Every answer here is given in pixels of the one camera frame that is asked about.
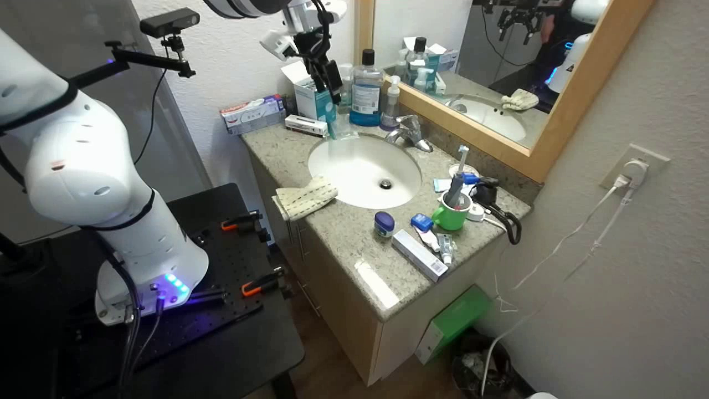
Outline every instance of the mouthwash bottle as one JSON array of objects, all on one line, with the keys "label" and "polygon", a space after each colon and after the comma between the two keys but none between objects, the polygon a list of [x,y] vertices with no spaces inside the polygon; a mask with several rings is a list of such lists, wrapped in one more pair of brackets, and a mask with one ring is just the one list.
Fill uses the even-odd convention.
[{"label": "mouthwash bottle", "polygon": [[382,93],[382,71],[374,66],[374,51],[362,51],[362,66],[352,81],[352,108],[351,124],[380,126],[380,93]]}]

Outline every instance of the faucet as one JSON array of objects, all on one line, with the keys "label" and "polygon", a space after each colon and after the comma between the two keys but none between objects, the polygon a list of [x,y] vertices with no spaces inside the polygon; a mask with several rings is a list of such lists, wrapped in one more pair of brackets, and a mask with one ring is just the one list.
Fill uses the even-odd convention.
[{"label": "faucet", "polygon": [[396,117],[396,129],[386,135],[387,143],[411,143],[416,149],[433,154],[435,147],[424,137],[422,119],[418,115],[402,115]]}]

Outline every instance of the green object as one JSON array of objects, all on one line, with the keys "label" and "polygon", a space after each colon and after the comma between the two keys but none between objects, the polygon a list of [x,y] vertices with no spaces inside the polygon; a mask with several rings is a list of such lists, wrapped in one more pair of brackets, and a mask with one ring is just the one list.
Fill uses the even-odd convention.
[{"label": "green object", "polygon": [[471,287],[461,298],[457,298],[428,323],[416,349],[416,359],[422,363],[435,359],[467,326],[482,319],[491,307],[493,299],[485,295],[485,291],[478,287]]},{"label": "green object", "polygon": [[457,211],[457,208],[451,208],[446,203],[441,203],[441,206],[433,212],[433,220],[436,228],[457,232],[466,226],[467,208]]}]

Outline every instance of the tissue box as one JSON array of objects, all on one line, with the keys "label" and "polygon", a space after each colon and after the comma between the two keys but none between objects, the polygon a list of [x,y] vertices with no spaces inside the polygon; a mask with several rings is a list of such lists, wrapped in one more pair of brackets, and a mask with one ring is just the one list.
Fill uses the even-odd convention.
[{"label": "tissue box", "polygon": [[416,347],[416,359],[422,363],[428,363],[431,359],[435,359],[471,323],[483,318],[491,303],[493,299],[478,287],[471,287],[461,298],[457,298],[428,323]]},{"label": "tissue box", "polygon": [[258,97],[243,104],[226,106],[220,111],[224,126],[230,135],[281,124],[287,108],[280,96]]},{"label": "tissue box", "polygon": [[330,93],[318,93],[315,83],[302,60],[281,66],[281,71],[296,87],[296,106],[300,115],[323,122],[335,115]]}]

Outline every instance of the drain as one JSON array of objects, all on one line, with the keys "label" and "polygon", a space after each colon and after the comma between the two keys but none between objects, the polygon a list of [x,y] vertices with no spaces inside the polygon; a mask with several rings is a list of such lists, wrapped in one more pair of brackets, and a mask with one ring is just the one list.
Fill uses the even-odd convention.
[{"label": "drain", "polygon": [[382,180],[382,183],[380,183],[380,189],[382,189],[382,191],[390,191],[392,186],[394,186],[392,180]]}]

